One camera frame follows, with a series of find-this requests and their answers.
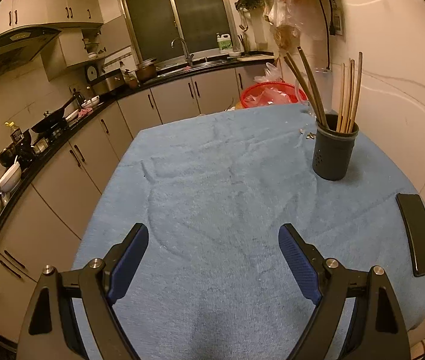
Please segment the kitchen faucet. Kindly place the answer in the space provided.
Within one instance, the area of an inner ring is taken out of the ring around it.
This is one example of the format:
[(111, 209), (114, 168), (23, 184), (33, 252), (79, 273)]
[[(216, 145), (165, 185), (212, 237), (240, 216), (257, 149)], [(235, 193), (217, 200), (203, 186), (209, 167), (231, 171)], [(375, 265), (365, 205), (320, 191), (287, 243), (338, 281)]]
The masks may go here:
[(184, 59), (189, 67), (193, 66), (193, 58), (194, 55), (190, 53), (189, 48), (186, 44), (186, 41), (182, 37), (176, 37), (171, 41), (171, 47), (174, 48), (177, 43), (181, 44), (181, 48), (183, 51)]

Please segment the dark kitchen window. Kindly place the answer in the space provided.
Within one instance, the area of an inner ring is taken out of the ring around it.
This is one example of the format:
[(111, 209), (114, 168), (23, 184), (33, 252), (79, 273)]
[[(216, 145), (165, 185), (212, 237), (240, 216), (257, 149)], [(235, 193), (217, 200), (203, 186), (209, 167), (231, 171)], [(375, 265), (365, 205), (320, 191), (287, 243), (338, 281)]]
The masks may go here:
[(217, 33), (228, 33), (240, 50), (229, 0), (121, 0), (138, 61), (156, 58), (159, 65), (184, 59), (181, 37), (200, 59), (220, 55)]

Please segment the black smartphone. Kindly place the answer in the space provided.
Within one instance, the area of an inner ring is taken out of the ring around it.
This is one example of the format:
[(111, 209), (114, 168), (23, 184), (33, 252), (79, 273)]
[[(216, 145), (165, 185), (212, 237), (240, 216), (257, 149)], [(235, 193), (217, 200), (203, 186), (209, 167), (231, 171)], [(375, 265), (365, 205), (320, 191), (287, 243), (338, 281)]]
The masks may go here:
[(396, 201), (409, 242), (412, 273), (425, 276), (425, 206), (417, 194), (398, 193)]

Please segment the dark perforated utensil holder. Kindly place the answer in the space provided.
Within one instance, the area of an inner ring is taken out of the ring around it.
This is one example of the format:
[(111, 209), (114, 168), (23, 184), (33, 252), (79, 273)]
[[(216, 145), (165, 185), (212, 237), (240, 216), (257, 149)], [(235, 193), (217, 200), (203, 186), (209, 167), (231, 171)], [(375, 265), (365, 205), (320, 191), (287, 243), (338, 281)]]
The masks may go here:
[(325, 180), (341, 180), (349, 167), (359, 126), (354, 124), (351, 133), (340, 133), (336, 131), (338, 116), (325, 117), (329, 128), (316, 122), (313, 171)]

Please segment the light wooden chopstick in holder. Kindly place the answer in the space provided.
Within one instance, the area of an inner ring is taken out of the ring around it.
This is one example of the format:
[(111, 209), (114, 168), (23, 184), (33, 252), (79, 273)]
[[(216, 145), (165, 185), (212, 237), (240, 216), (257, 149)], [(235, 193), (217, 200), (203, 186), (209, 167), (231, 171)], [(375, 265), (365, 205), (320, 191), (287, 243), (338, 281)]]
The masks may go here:
[(341, 132), (348, 132), (348, 123), (350, 119), (350, 111), (352, 108), (352, 92), (353, 92), (353, 80), (354, 80), (354, 70), (355, 70), (355, 60), (350, 58), (347, 74), (345, 78), (345, 94), (344, 94), (344, 102), (343, 102), (343, 111), (342, 111), (342, 121), (341, 121)]
[(339, 98), (339, 108), (338, 108), (338, 121), (337, 121), (337, 126), (336, 126), (336, 132), (337, 133), (340, 133), (342, 131), (344, 95), (345, 95), (345, 80), (346, 80), (346, 64), (342, 63), (340, 98)]

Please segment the white bowl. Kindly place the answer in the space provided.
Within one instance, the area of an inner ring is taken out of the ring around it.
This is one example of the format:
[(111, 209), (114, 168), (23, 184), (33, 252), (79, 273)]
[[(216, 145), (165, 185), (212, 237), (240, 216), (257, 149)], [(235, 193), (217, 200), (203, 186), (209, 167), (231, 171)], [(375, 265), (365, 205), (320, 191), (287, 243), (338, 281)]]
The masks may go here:
[(18, 157), (16, 157), (14, 163), (6, 170), (0, 179), (0, 192), (11, 192), (19, 184), (21, 174), (22, 171)]

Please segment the blue towel table cloth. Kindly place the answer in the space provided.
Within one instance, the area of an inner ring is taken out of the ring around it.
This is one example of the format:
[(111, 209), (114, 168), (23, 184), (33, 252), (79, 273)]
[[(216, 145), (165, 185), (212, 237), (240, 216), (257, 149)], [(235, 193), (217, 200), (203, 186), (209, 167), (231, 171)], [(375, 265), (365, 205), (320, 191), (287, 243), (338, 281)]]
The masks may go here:
[(74, 267), (133, 225), (149, 244), (115, 312), (142, 359), (284, 359), (313, 303), (278, 245), (292, 224), (325, 257), (385, 269), (407, 328), (425, 319), (399, 193), (414, 187), (366, 136), (346, 176), (313, 172), (313, 120), (300, 105), (220, 112), (144, 130), (116, 168)]

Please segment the clear glass pitcher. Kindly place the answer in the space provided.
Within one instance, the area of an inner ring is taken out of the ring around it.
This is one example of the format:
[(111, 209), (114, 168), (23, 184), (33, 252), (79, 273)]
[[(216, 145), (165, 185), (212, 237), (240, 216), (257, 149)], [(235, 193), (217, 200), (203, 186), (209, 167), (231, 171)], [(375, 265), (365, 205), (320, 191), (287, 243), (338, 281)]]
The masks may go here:
[(307, 113), (312, 116), (314, 119), (316, 118), (315, 111), (313, 109), (313, 105), (309, 101), (307, 94), (304, 92), (301, 84), (298, 80), (295, 81), (295, 96), (298, 102), (307, 108)]

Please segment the black wok pan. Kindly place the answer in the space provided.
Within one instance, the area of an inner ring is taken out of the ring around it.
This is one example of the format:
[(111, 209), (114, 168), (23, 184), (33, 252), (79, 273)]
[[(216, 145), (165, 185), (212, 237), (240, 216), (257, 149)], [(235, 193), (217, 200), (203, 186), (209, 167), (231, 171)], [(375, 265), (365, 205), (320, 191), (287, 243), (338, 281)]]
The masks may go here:
[(71, 96), (71, 98), (65, 102), (64, 105), (62, 105), (56, 111), (47, 114), (43, 117), (42, 120), (33, 125), (33, 127), (31, 127), (32, 131), (36, 134), (51, 133), (53, 131), (53, 127), (56, 125), (61, 125), (64, 122), (64, 111), (75, 100), (76, 95)]

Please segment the dark wooden chopstick in holder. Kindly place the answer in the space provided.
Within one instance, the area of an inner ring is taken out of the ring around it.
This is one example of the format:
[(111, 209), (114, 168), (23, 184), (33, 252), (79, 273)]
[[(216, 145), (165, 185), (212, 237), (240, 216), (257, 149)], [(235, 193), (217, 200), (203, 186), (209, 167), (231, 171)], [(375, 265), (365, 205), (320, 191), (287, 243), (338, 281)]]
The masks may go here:
[(328, 128), (329, 125), (327, 123), (323, 102), (321, 100), (321, 95), (320, 95), (320, 92), (319, 92), (319, 89), (317, 87), (317, 83), (316, 83), (316, 80), (315, 80), (315, 77), (314, 77), (314, 74), (313, 74), (313, 69), (311, 69), (309, 62), (307, 61), (307, 57), (304, 54), (304, 51), (301, 47), (298, 47), (298, 54), (299, 54), (299, 57), (302, 60), (303, 66), (304, 66), (305, 71), (307, 73), (307, 79), (309, 81), (309, 85), (310, 85), (310, 88), (311, 88), (311, 91), (312, 91), (311, 102), (314, 104), (316, 117), (317, 117), (317, 119), (319, 119), (320, 124), (324, 128)]

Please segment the red plastic basket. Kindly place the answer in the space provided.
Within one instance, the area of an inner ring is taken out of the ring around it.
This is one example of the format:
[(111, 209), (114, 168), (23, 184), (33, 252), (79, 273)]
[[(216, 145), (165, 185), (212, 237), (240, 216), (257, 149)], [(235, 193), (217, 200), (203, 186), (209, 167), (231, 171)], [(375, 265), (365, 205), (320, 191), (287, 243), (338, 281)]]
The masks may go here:
[(295, 87), (278, 81), (257, 83), (246, 88), (240, 97), (243, 108), (266, 107), (299, 103)]

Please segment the stainless rice cooker box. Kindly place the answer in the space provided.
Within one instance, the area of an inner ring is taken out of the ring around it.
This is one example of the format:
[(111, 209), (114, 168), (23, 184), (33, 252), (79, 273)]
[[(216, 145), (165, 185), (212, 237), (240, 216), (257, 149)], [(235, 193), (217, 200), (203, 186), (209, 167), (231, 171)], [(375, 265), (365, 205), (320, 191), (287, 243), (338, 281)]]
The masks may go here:
[(102, 96), (124, 85), (125, 80), (123, 72), (118, 68), (93, 80), (89, 87), (95, 95)]

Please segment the metal cooking pot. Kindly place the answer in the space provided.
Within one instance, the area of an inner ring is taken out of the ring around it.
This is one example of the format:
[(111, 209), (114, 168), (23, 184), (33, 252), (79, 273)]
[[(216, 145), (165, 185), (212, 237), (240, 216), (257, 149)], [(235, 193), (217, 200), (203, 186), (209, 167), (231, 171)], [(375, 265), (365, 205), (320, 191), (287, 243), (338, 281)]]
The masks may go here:
[(146, 83), (148, 80), (158, 76), (155, 61), (156, 58), (149, 58), (138, 63), (135, 75), (140, 84)]

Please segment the range hood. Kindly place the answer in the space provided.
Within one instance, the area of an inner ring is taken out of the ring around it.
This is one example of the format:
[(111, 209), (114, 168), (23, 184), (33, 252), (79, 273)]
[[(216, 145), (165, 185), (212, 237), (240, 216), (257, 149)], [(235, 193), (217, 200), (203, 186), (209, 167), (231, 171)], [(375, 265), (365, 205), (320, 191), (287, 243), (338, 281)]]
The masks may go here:
[(58, 28), (33, 25), (0, 34), (0, 76), (31, 62), (60, 32)]

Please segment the green detergent bottle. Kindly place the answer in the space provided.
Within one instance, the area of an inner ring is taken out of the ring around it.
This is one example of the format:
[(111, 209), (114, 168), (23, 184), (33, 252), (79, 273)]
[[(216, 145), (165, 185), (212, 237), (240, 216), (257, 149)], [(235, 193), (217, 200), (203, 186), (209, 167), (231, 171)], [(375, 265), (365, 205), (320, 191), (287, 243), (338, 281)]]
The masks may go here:
[(228, 55), (234, 50), (232, 38), (228, 33), (217, 33), (217, 45), (221, 54)]

